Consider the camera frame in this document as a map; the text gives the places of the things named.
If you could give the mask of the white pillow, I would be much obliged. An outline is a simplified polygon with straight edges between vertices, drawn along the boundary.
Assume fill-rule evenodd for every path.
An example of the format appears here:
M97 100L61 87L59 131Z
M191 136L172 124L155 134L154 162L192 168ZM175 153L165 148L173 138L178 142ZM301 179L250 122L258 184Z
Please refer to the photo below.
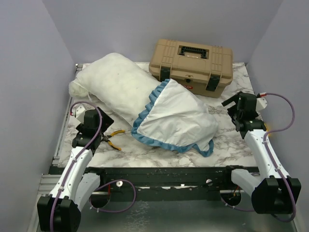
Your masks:
M160 82L135 62L110 53L79 71L69 83L69 94L74 98L96 96L132 126L158 85Z

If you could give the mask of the white pillowcase blue trim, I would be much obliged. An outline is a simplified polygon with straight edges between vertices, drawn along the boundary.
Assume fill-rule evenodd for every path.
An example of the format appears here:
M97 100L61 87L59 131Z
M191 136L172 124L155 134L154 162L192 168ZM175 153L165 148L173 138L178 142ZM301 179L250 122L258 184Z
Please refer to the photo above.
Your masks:
M133 123L133 138L179 153L193 148L207 157L213 152L219 124L202 100L172 79L161 82L149 100Z

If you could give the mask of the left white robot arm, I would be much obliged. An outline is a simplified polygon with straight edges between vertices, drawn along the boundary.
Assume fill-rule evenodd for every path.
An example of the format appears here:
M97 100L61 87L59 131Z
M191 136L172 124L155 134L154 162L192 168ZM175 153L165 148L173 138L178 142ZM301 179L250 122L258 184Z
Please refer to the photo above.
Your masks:
M94 190L103 190L107 184L104 176L85 173L85 170L113 119L99 107L93 110L79 107L75 117L80 124L72 141L69 161L54 188L37 202L43 232L77 231L87 199Z

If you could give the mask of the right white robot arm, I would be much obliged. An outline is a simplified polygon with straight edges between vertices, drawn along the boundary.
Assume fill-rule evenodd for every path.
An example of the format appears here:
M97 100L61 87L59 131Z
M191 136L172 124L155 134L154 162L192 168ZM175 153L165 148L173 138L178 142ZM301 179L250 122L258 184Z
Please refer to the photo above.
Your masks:
M240 91L222 102L222 106L234 103L228 108L232 123L245 140L253 154L259 170L259 177L254 177L246 168L228 166L222 176L224 189L239 187L251 198L253 211L258 214L290 215L287 222L296 216L296 202L301 191L299 179L292 178L281 165L269 140L263 120L258 119L258 112L267 107L265 96Z

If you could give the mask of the tan plastic toolbox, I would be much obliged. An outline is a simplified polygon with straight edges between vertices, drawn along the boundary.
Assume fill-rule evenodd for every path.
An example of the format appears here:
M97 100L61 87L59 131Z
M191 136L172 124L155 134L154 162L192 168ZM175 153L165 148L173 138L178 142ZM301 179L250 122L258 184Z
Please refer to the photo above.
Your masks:
M160 82L173 79L194 94L218 98L233 81L230 48L158 40L149 72Z

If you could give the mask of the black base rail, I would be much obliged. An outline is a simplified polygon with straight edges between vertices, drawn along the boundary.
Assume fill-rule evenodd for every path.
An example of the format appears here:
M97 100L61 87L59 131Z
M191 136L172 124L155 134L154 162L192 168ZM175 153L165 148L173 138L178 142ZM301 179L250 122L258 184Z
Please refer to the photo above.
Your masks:
M133 201L219 201L222 193L241 189L251 195L260 184L253 176L257 167L187 168L54 168L60 174L48 197L56 203L75 203L82 208L88 199Z

